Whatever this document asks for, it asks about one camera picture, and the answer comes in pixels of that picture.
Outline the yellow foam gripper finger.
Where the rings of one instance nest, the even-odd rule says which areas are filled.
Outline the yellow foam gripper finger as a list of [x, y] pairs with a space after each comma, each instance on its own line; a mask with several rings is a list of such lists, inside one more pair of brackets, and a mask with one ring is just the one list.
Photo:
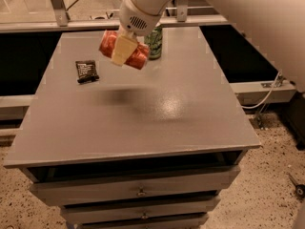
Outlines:
[[137, 45], [138, 41], [135, 37], [119, 34], [114, 43], [112, 62], [118, 66], [122, 66], [136, 50]]

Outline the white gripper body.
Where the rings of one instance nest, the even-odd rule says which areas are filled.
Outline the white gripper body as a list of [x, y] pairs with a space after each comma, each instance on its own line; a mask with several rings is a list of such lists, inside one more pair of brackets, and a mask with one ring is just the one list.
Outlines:
[[161, 6], [153, 0], [122, 0], [120, 26], [136, 36], [148, 35], [161, 17]]

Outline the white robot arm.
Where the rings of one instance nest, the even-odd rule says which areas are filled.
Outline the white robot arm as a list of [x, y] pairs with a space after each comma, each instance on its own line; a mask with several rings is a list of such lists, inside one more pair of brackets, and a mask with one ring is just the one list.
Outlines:
[[[172, 0], [122, 0], [120, 27], [149, 34]], [[305, 93], [305, 0], [205, 0]]]

